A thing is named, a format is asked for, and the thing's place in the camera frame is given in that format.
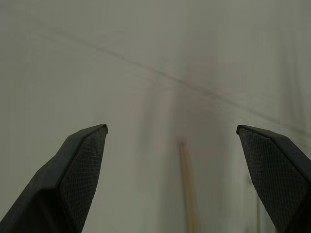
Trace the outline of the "wooden chopstick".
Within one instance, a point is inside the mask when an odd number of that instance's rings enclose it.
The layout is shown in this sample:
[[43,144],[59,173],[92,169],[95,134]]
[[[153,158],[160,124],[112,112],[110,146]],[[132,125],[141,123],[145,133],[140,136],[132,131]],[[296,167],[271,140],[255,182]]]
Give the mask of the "wooden chopstick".
[[197,233],[195,197],[193,192],[191,159],[186,143],[179,144],[179,156],[184,187],[184,200],[187,214],[187,233]]

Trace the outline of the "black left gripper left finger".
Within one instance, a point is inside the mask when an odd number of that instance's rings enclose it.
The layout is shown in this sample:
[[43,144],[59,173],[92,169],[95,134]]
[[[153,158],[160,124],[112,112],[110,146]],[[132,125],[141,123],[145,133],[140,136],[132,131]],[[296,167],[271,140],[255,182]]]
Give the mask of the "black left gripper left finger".
[[70,135],[0,221],[0,233],[82,233],[101,171],[108,127]]

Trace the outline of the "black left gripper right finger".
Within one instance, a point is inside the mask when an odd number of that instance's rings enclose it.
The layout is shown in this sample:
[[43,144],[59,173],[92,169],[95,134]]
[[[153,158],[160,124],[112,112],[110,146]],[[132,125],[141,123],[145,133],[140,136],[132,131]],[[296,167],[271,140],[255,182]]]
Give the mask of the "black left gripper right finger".
[[251,181],[278,233],[311,233],[311,160],[288,137],[238,125]]

